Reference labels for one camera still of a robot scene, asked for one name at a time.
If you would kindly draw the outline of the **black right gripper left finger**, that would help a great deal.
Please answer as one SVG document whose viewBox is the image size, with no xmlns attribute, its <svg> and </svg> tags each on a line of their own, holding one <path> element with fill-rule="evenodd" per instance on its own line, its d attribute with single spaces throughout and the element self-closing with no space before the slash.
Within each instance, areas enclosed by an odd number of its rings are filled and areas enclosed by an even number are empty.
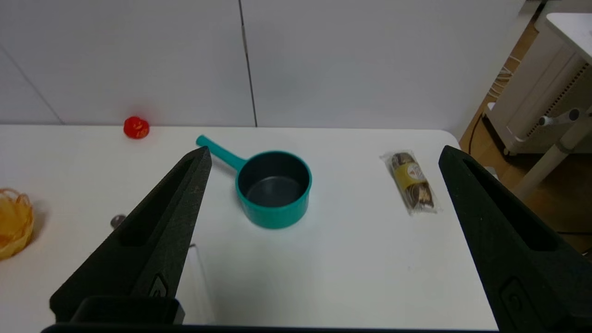
<svg viewBox="0 0 592 333">
<path fill-rule="evenodd" d="M 180 324 L 176 299 L 212 167 L 195 149 L 161 179 L 55 291 L 58 324 Z"/>
</svg>

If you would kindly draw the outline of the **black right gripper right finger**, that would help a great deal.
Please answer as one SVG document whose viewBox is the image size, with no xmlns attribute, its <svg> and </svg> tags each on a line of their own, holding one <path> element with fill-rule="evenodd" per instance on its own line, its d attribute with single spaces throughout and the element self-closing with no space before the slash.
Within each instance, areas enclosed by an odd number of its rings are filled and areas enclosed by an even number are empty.
<svg viewBox="0 0 592 333">
<path fill-rule="evenodd" d="M 501 333 L 589 333 L 592 266 L 469 154 L 438 159 Z"/>
</svg>

